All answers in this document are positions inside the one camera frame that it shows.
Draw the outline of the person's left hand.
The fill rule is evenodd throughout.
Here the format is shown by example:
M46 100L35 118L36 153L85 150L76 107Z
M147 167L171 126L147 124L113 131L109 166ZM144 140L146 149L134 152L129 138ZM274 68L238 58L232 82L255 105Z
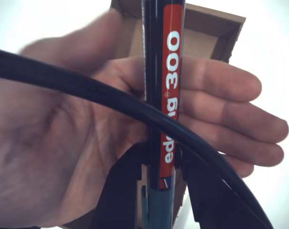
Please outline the person's left hand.
M110 9L21 55L84 74L142 99L144 61L114 60L122 17ZM241 177L284 157L288 123L252 104L262 90L253 74L184 56L179 121L224 154ZM146 127L107 107L0 79L0 228L55 227L95 209L110 168Z

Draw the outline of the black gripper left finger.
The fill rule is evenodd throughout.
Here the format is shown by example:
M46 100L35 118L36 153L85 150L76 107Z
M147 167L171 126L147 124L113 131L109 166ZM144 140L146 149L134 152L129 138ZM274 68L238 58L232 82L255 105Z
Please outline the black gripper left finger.
M137 181L147 162L146 151L147 143L137 143L112 166L89 228L137 228Z

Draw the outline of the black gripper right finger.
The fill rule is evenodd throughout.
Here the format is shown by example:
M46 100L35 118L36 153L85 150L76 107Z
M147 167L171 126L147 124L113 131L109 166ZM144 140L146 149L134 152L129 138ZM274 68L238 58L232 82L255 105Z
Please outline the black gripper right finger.
M251 214L213 170L183 149L181 170L194 220L202 229L250 229Z

